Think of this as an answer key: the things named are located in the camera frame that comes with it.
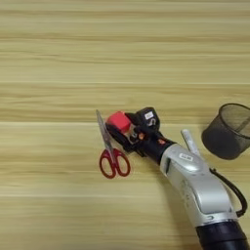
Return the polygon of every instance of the scissor blade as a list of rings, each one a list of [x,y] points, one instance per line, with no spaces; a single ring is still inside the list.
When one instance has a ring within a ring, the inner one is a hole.
[[[110,135],[109,135],[109,133],[108,133],[106,127],[105,127],[105,124],[104,124],[104,121],[102,119],[101,113],[98,110],[96,111],[96,113],[97,113],[97,116],[98,116],[98,123],[99,123],[99,127],[100,127],[100,130],[101,130],[101,134],[102,134],[103,139],[104,139],[105,149],[109,152],[111,160],[114,163],[115,162],[115,157],[114,157],[114,154],[113,154],[113,147],[112,147],[111,142],[110,142]]]

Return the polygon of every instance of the red scissors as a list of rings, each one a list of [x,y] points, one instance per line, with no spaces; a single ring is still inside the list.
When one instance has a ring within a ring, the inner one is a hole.
[[[97,116],[98,116],[99,127],[101,130],[101,133],[104,139],[104,145],[105,145],[105,150],[103,151],[100,157],[100,161],[99,161],[100,169],[103,175],[109,179],[113,179],[116,176],[116,173],[118,173],[119,176],[126,177],[130,174],[130,171],[131,171],[129,160],[123,152],[112,147],[111,142],[110,142],[110,135],[104,125],[104,121],[98,110],[97,110]],[[119,157],[123,158],[127,164],[126,172],[123,172],[119,166]],[[104,166],[103,166],[104,159],[107,159],[109,163],[111,174],[108,174],[104,170]]]

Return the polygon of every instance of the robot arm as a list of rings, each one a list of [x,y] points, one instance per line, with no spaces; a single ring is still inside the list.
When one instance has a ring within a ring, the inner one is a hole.
[[[179,192],[195,227],[237,219],[226,189],[196,154],[177,144],[169,146],[160,170]]]
[[[152,107],[125,115],[134,126],[130,140],[115,123],[106,124],[108,132],[126,151],[135,151],[160,165],[163,175],[179,192],[203,249],[249,250],[238,223],[238,212],[234,211],[227,190],[217,178],[220,175],[211,173],[191,136],[186,133],[190,151],[164,138],[159,131],[160,120]],[[226,178],[220,179],[230,184]],[[240,193],[233,184],[230,187]]]

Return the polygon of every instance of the wooden table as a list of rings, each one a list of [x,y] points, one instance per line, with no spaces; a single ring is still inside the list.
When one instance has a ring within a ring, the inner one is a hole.
[[[200,249],[151,161],[101,175],[95,109],[154,106],[249,200],[250,151],[224,161],[200,140],[221,104],[250,105],[249,31],[244,0],[0,0],[0,248]],[[240,223],[250,236],[249,212]]]

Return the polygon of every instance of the black cable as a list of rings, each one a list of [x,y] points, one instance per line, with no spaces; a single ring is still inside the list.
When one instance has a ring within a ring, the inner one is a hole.
[[[235,193],[242,207],[239,211],[236,212],[237,217],[243,216],[248,208],[247,200],[245,196],[243,195],[243,193],[239,190],[239,188],[236,185],[234,185],[226,177],[219,174],[216,169],[210,169],[210,172],[213,175],[217,176],[219,179],[221,179]]]

